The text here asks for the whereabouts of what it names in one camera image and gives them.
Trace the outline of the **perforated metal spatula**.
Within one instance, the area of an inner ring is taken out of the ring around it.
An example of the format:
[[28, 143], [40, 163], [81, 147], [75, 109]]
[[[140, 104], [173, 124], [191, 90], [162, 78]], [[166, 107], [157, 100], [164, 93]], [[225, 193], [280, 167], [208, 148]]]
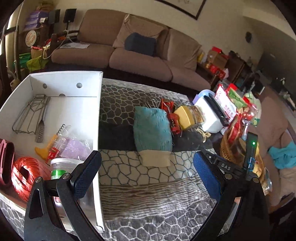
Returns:
[[46, 111], [46, 108], [47, 108], [47, 105], [48, 105], [48, 102], [49, 100], [47, 99], [45, 105], [44, 105], [44, 108], [41, 112], [41, 118], [40, 118], [40, 121], [37, 125], [37, 130], [36, 130], [36, 138], [35, 138], [35, 142], [36, 143], [41, 143], [43, 142], [43, 133], [44, 133], [44, 121], [43, 121], [43, 118], [44, 118], [44, 114], [45, 114], [45, 111]]

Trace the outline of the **wire rack tongs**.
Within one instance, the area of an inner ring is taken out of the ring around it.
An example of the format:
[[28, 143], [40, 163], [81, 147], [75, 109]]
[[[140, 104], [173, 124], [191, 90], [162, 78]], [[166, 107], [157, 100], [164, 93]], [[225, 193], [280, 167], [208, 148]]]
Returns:
[[18, 114], [12, 130], [15, 133], [36, 134], [51, 97], [44, 94], [34, 96]]

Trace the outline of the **metal whisk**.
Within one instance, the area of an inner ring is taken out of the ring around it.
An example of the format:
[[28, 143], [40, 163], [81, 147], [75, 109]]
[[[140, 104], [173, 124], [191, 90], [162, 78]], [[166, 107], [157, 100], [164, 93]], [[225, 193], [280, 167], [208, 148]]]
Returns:
[[147, 108], [159, 108], [159, 102], [155, 99], [145, 99], [144, 106]]

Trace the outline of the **clear plastic snack jar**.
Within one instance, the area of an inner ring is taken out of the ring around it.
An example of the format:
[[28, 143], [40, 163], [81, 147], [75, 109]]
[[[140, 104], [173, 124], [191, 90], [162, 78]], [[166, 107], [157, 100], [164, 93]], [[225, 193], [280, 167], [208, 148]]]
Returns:
[[72, 171], [84, 161], [68, 158], [55, 158], [50, 161], [51, 179], [59, 179], [65, 173], [72, 173]]

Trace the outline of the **wicker basket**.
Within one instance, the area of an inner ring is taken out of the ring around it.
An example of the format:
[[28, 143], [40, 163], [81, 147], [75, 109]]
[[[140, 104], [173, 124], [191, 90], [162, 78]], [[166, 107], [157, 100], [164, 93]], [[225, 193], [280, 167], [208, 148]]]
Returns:
[[[242, 168], [246, 153], [246, 142], [242, 138], [238, 138], [233, 144], [229, 144], [229, 134], [230, 131], [226, 131], [222, 138], [220, 145], [220, 156]], [[256, 147], [255, 166], [253, 173], [258, 176], [260, 183], [264, 182], [265, 166], [259, 153], [259, 144], [257, 144]]]

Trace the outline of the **purple sponge in bag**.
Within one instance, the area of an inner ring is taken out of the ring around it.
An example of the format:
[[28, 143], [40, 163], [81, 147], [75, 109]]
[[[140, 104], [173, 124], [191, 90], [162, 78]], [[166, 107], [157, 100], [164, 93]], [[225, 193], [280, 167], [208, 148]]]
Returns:
[[85, 161], [92, 149], [87, 140], [80, 140], [75, 136], [59, 136], [53, 145], [57, 151], [57, 158], [76, 159]]

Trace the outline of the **red twine spool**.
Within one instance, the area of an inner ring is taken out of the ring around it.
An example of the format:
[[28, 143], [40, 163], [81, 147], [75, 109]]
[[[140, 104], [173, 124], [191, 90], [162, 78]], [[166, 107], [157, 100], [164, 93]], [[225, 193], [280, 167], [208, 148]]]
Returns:
[[51, 179], [51, 168], [44, 162], [32, 157], [20, 157], [14, 161], [11, 169], [11, 182], [18, 196], [25, 202], [37, 177]]

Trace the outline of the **cream plastic clip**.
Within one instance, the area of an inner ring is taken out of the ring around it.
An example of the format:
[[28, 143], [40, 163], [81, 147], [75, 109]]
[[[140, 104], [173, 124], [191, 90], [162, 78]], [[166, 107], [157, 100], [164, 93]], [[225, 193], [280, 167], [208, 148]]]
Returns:
[[205, 132], [201, 128], [196, 128], [196, 131], [202, 136], [203, 143], [205, 143], [206, 140], [211, 137], [209, 132]]

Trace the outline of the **dark red holder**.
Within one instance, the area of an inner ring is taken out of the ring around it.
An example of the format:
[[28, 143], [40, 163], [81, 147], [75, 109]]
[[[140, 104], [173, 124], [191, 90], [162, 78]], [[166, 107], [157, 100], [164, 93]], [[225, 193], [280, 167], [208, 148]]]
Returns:
[[12, 142], [1, 139], [1, 187], [11, 185], [11, 170], [15, 156], [15, 146]]

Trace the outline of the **patterned blanket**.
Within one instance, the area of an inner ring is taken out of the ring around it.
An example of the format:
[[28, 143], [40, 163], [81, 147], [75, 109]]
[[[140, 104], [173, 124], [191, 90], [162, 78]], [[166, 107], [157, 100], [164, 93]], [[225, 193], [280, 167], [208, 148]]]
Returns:
[[190, 240], [214, 208], [194, 167], [198, 150], [214, 154], [195, 128], [171, 136], [162, 98], [186, 96], [119, 80], [100, 72], [28, 76], [1, 107], [1, 138], [25, 168], [50, 178], [53, 166], [35, 152], [54, 134], [62, 158], [74, 165], [92, 151], [102, 161], [79, 204], [104, 240]]

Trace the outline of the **teal knitted mitt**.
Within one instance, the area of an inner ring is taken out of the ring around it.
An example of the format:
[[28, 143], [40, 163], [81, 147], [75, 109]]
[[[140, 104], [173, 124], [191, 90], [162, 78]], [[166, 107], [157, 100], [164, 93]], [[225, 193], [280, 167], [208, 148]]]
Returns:
[[133, 136], [143, 166], [165, 168], [171, 165], [173, 140], [164, 110], [136, 106]]

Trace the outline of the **brown sofa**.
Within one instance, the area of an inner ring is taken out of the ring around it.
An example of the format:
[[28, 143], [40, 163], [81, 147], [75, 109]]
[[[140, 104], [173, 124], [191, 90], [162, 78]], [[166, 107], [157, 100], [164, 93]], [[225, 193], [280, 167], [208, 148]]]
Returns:
[[109, 67], [196, 91], [210, 89], [209, 82], [196, 73], [200, 44], [156, 21], [111, 9], [89, 9], [76, 42], [86, 47], [60, 47], [52, 62]]

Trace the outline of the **round cookie tin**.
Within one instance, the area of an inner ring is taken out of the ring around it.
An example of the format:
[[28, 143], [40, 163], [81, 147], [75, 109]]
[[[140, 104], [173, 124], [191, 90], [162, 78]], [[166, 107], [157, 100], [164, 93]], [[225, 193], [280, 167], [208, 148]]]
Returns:
[[27, 47], [32, 47], [34, 44], [36, 44], [38, 38], [38, 34], [35, 30], [30, 30], [27, 32], [25, 37], [25, 45]]

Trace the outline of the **navy blue cushion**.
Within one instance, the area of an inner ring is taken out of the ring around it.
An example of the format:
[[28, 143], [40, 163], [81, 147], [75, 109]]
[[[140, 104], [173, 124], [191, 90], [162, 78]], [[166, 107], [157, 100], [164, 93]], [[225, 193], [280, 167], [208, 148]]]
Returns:
[[125, 39], [125, 50], [139, 54], [154, 56], [157, 40], [139, 33], [132, 33]]

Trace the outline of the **yellow handled corkscrew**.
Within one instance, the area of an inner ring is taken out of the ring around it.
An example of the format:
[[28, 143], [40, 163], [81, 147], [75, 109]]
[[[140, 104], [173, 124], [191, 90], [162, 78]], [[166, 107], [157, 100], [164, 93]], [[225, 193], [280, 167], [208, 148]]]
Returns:
[[42, 159], [45, 161], [45, 163], [48, 164], [48, 154], [51, 150], [51, 148], [53, 147], [53, 145], [55, 144], [56, 140], [58, 139], [58, 137], [62, 136], [62, 134], [64, 134], [65, 132], [67, 132], [69, 129], [71, 128], [71, 126], [66, 126], [65, 124], [62, 124], [62, 126], [59, 128], [58, 132], [56, 132], [53, 137], [50, 139], [50, 141], [48, 142], [48, 144], [46, 145], [46, 147], [44, 148], [39, 148], [39, 147], [35, 147], [35, 153]]

